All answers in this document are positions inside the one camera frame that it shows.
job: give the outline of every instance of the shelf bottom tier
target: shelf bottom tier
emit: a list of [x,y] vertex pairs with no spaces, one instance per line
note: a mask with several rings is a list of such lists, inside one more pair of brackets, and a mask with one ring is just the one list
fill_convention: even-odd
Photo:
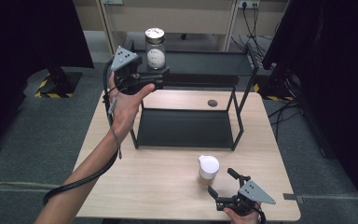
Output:
[[137,140],[140,147],[233,147],[227,111],[145,108]]

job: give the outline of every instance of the jar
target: jar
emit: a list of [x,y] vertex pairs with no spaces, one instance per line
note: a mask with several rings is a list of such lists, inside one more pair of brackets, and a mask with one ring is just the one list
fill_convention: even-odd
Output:
[[150,28],[145,32],[147,64],[153,69],[165,65],[164,31],[159,28]]

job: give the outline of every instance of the forearm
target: forearm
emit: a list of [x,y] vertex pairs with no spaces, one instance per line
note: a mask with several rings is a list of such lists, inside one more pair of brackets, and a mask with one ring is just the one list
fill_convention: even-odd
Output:
[[[118,141],[124,138],[119,134]],[[63,185],[74,183],[100,171],[117,151],[115,137],[109,131],[101,143],[63,182]],[[40,213],[36,223],[70,223],[86,201],[98,178],[75,189],[62,192],[51,199]]]

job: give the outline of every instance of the wooden tabletop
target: wooden tabletop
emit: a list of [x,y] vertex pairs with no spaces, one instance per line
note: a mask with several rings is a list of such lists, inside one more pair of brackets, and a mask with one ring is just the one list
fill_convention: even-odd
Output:
[[[146,107],[178,109],[224,109],[230,92],[155,91],[145,99]],[[215,100],[217,107],[209,107]],[[233,135],[238,123],[232,109]],[[137,133],[141,112],[134,123]],[[214,199],[197,182],[200,155],[215,156],[220,170],[212,187],[220,197],[231,197],[239,190],[239,181],[227,173],[233,168],[249,175],[276,204],[262,204],[267,220],[296,221],[300,212],[296,201],[285,200],[293,194],[282,157],[269,125],[261,97],[250,93],[241,112],[243,136],[235,151],[229,148],[142,147],[136,149],[127,138],[121,145],[123,159],[100,177],[78,217],[115,217],[177,220],[229,220],[216,211]],[[104,105],[98,103],[76,167],[98,145],[108,130]]]

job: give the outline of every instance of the wall socket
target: wall socket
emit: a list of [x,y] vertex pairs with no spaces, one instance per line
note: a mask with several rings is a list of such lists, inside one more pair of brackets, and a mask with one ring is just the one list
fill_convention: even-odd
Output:
[[260,0],[245,0],[245,1],[239,1],[238,8],[243,8],[242,4],[243,2],[246,2],[246,9],[250,8],[258,8],[260,6]]

